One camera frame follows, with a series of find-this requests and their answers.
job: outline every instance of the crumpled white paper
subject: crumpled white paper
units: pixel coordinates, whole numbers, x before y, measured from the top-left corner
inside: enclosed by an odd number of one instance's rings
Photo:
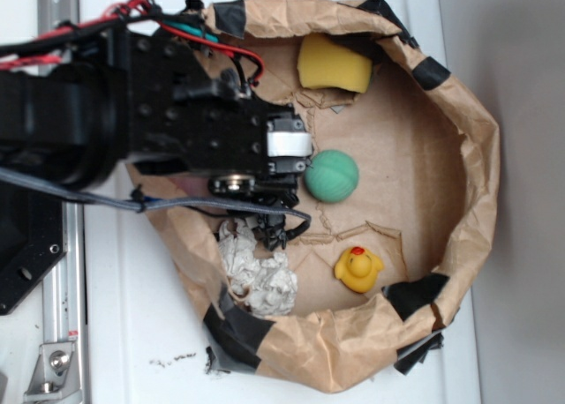
[[[294,307],[298,291],[297,276],[289,269],[286,253],[277,251],[272,258],[255,258],[257,241],[245,221],[235,219],[236,234],[228,222],[220,226],[219,248],[231,289],[245,297],[255,316],[282,316]]]

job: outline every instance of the rubber ball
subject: rubber ball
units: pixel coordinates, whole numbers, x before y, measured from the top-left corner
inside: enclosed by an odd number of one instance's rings
[[[325,150],[316,154],[305,172],[305,185],[319,201],[338,203],[357,188],[359,169],[346,153]]]

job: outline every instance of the yellow sponge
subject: yellow sponge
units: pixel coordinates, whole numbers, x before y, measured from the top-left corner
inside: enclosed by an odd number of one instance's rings
[[[364,93],[369,87],[373,62],[324,34],[310,34],[302,41],[298,55],[298,75],[304,88],[335,86]]]

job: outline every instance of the yellow rubber duck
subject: yellow rubber duck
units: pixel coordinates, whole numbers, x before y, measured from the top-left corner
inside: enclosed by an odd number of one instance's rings
[[[334,275],[347,288],[361,294],[371,290],[385,268],[382,260],[361,247],[345,250],[334,266]]]

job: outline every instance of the green wire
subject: green wire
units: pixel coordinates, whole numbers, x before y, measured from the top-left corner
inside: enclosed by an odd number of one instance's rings
[[[173,21],[167,21],[167,22],[165,22],[165,25],[169,25],[169,26],[174,27],[176,29],[179,29],[183,32],[186,32],[187,34],[198,36],[198,37],[202,38],[202,31],[200,31],[196,27],[188,26],[188,25],[185,25],[183,23],[177,23],[177,22],[173,22]],[[211,41],[211,42],[220,42],[220,40],[218,40],[218,38],[213,36],[212,34],[204,34],[204,39]]]

